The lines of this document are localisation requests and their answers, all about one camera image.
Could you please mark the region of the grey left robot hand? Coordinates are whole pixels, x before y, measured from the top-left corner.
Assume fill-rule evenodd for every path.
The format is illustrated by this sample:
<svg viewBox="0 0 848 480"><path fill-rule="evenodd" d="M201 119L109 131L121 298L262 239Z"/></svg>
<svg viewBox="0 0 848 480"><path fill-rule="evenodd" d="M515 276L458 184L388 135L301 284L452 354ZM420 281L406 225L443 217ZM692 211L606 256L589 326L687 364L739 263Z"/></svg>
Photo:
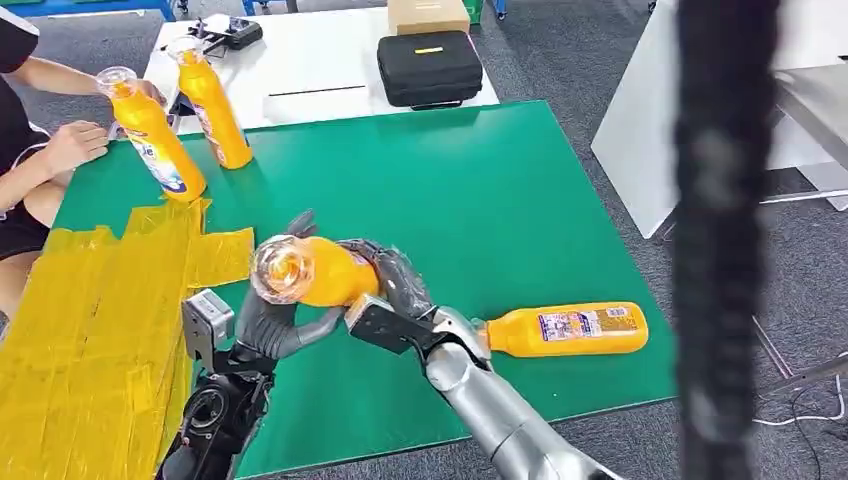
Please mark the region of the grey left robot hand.
<svg viewBox="0 0 848 480"><path fill-rule="evenodd" d="M251 257L250 287L237 317L230 353L234 362L276 362L289 357L330 335L345 312L343 307L331 307L319 319L296 325L295 303L277 304L265 298L270 288L261 278L267 271L262 265L264 248L260 244Z"/></svg>

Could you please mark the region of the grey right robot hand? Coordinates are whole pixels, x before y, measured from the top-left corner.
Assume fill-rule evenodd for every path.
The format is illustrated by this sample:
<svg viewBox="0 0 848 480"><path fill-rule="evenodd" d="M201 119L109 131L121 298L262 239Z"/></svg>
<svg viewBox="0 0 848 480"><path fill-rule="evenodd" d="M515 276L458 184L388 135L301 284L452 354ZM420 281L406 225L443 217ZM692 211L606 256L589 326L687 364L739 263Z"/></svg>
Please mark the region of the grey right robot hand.
<svg viewBox="0 0 848 480"><path fill-rule="evenodd" d="M381 291L396 313L419 319L435 308L423 278L397 248L363 238L339 240L338 244L370 263Z"/></svg>

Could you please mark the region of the person's right hand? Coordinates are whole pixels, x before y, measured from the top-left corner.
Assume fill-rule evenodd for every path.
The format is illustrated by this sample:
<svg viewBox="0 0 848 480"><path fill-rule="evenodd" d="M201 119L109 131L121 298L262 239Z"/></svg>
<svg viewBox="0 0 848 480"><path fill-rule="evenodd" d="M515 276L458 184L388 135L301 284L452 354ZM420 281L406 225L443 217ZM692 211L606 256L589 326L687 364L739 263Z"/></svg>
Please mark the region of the person's right hand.
<svg viewBox="0 0 848 480"><path fill-rule="evenodd" d="M40 152L54 177L91 162L108 151L108 132L96 123L78 120L61 126Z"/></svg>

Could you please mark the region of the person's left hand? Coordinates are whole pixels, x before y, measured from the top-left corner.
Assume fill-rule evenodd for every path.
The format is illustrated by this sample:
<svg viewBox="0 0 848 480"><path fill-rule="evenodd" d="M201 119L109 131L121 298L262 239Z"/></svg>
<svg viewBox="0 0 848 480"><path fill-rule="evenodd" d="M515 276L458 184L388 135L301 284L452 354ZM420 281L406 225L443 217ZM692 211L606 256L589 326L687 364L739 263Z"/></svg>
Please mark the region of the person's left hand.
<svg viewBox="0 0 848 480"><path fill-rule="evenodd" d="M155 100L160 106L166 106L166 98L152 82L144 79L135 79L133 85L139 92Z"/></svg>

